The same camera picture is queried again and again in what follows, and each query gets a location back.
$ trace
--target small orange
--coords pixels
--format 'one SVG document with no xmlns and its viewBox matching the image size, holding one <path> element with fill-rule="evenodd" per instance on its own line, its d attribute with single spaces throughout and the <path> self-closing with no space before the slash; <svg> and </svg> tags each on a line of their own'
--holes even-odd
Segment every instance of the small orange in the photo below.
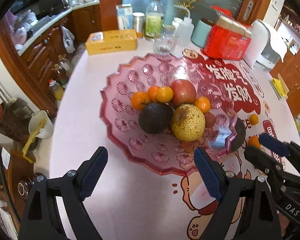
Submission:
<svg viewBox="0 0 300 240">
<path fill-rule="evenodd" d="M 168 103 L 173 98 L 173 90 L 170 87 L 162 87 L 158 89 L 157 100 L 160 103 Z"/>
<path fill-rule="evenodd" d="M 261 147 L 261 144 L 259 143 L 259 138 L 258 136 L 251 136 L 248 140 L 248 145 L 251 145 L 251 146 L 255 146 L 257 147 L 258 149 L 260 149 Z"/>
<path fill-rule="evenodd" d="M 151 86 L 148 89 L 148 95 L 150 96 L 151 102 L 153 103 L 157 103 L 157 92 L 159 90 L 160 87 L 158 86 Z"/>
<path fill-rule="evenodd" d="M 256 114 L 252 114 L 252 115 L 250 115 L 249 122 L 252 125 L 257 125 L 259 122 L 259 117 Z"/>
<path fill-rule="evenodd" d="M 151 103 L 147 92 L 135 92 L 131 97 L 131 105 L 137 110 L 142 110 L 147 104 Z"/>
<path fill-rule="evenodd" d="M 211 110 L 210 100 L 206 97 L 199 97 L 195 102 L 194 106 L 200 109 L 204 114 Z"/>
</svg>

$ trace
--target clear glass cup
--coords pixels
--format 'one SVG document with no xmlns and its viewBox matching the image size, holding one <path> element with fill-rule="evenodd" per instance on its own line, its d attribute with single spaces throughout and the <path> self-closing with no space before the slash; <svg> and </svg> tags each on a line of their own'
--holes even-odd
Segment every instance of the clear glass cup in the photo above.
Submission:
<svg viewBox="0 0 300 240">
<path fill-rule="evenodd" d="M 168 56 L 176 48 L 178 33 L 154 33 L 153 52 L 162 56 Z"/>
</svg>

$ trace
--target white plastic appliance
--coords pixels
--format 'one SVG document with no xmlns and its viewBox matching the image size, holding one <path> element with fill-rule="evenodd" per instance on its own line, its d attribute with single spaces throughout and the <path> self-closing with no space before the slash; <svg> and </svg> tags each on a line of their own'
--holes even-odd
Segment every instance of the white plastic appliance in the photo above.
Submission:
<svg viewBox="0 0 300 240">
<path fill-rule="evenodd" d="M 252 23 L 251 42 L 243 59 L 252 69 L 269 72 L 286 55 L 288 49 L 277 31 L 258 19 Z"/>
</svg>

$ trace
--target plate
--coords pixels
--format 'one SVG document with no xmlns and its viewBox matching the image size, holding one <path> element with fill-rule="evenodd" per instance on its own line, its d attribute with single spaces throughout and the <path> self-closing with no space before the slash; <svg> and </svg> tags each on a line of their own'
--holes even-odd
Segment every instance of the plate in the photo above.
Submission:
<svg viewBox="0 0 300 240">
<path fill-rule="evenodd" d="M 131 162 L 140 163 L 159 175 L 173 173 L 186 177 L 197 171 L 193 159 L 197 147 L 203 147 L 214 160 L 229 153 L 230 143 L 236 136 L 234 102 L 224 84 L 204 69 L 202 64 L 192 64 L 186 57 L 147 54 L 120 64 L 118 71 L 107 77 L 107 86 L 101 90 L 100 117 L 107 125 L 110 140 Z M 170 130 L 157 135 L 145 133 L 138 124 L 139 111 L 130 102 L 137 91 L 147 91 L 152 85 L 169 86 L 177 79 L 191 81 L 197 97 L 209 98 L 210 113 L 216 117 L 213 127 L 206 128 L 203 137 L 191 143 L 180 142 Z"/>
</svg>

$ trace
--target metal bolt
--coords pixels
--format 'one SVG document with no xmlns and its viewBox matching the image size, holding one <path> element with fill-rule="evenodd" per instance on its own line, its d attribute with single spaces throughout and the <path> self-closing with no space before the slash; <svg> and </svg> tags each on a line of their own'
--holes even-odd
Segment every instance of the metal bolt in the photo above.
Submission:
<svg viewBox="0 0 300 240">
<path fill-rule="evenodd" d="M 265 182 L 265 178 L 262 177 L 262 176 L 258 176 L 258 181 L 260 181 L 260 182 Z"/>
<path fill-rule="evenodd" d="M 43 175 L 39 175 L 37 177 L 37 182 L 43 181 L 44 180 L 44 176 Z"/>
<path fill-rule="evenodd" d="M 67 172 L 67 175 L 68 175 L 69 177 L 73 177 L 73 176 L 75 175 L 75 170 L 70 170 L 70 171 L 68 171 L 68 172 Z"/>
<path fill-rule="evenodd" d="M 229 178 L 233 178 L 234 173 L 232 171 L 226 171 L 226 176 L 229 177 Z"/>
</svg>

